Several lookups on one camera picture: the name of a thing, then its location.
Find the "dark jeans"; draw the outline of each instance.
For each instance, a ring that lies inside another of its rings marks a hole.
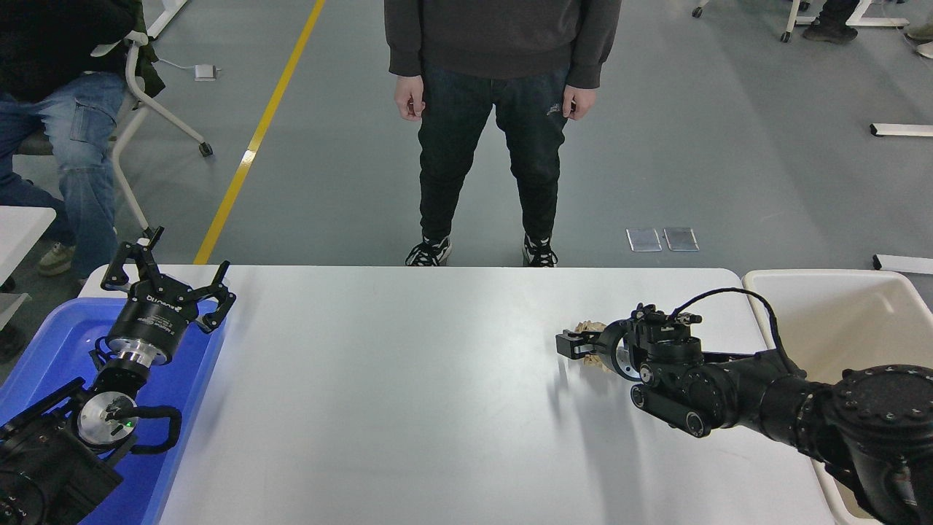
[[[522,224],[533,238],[550,237],[557,212],[558,148],[567,119],[561,110],[567,69],[492,80],[425,64],[421,131],[421,228],[429,239],[450,234],[464,177],[495,106],[518,183]]]
[[[843,27],[845,21],[856,11],[856,6],[858,0],[826,0],[823,10],[819,13],[820,24]]]

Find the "human hand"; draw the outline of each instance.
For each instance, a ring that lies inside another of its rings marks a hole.
[[[396,106],[398,114],[406,121],[417,122],[421,120],[421,112],[425,110],[425,83],[421,75],[417,77],[399,76],[396,81]]]
[[[564,88],[564,118],[579,121],[596,104],[596,90],[567,86]]]

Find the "tabletop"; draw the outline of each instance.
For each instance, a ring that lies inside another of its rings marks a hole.
[[[216,268],[161,270],[197,287]],[[102,272],[83,296],[115,295]],[[695,439],[556,353],[580,321],[741,286],[727,270],[234,265],[227,281],[163,524],[833,523],[793,448]],[[689,311],[707,351],[765,348],[743,295]]]
[[[0,206],[0,283],[7,280],[55,219],[48,207]]]

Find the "pant leg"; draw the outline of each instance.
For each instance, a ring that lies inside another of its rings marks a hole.
[[[558,149],[564,143],[567,69],[494,83],[495,123],[506,133],[512,175],[522,202],[522,225],[535,239],[550,237],[557,213]]]
[[[109,139],[126,84],[115,73],[82,75],[39,105],[52,152],[59,164],[59,187],[75,232],[72,268],[78,277],[110,263],[117,250],[113,166]]]
[[[0,92],[0,206],[54,209],[55,220],[44,236],[73,245],[75,236],[68,223],[64,202],[13,172],[13,151],[24,138],[41,127],[42,120],[35,114],[35,105],[19,102],[8,93]]]
[[[826,0],[819,13],[820,24],[843,27],[857,6],[858,0]]]
[[[490,81],[425,64],[421,142],[421,228],[429,239],[450,234],[473,152],[493,103]]]

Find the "white plastic bin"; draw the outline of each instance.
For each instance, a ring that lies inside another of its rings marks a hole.
[[[745,287],[771,303],[787,354],[807,378],[839,382],[842,370],[880,364],[933,368],[933,315],[901,274],[872,270],[759,270]],[[761,332],[773,345],[768,314],[749,297]],[[827,503],[839,523],[878,523],[849,489],[814,461]]]

